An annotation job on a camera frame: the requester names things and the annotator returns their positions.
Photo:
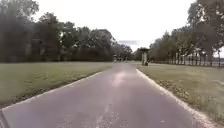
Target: asphalt road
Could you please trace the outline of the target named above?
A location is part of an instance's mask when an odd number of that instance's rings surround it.
[[[130,65],[3,109],[10,128],[198,128]]]

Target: grass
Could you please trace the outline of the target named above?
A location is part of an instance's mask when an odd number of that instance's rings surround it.
[[[224,69],[150,64],[137,68],[190,106],[224,125]]]
[[[0,64],[0,108],[111,67],[111,63]]]

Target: signpost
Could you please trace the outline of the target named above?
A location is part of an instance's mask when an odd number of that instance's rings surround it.
[[[141,48],[140,51],[142,52],[142,65],[143,66],[148,66],[147,53],[148,53],[149,49],[148,48]]]

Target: white sky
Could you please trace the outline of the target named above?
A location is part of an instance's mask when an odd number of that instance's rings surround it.
[[[53,12],[60,21],[76,27],[106,28],[116,40],[136,40],[131,45],[148,47],[156,38],[187,22],[194,0],[36,0],[40,11]]]

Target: distant tree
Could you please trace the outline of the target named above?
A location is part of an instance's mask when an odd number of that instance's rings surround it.
[[[59,61],[61,54],[61,27],[53,13],[45,13],[35,24],[35,39],[42,43],[42,61]]]

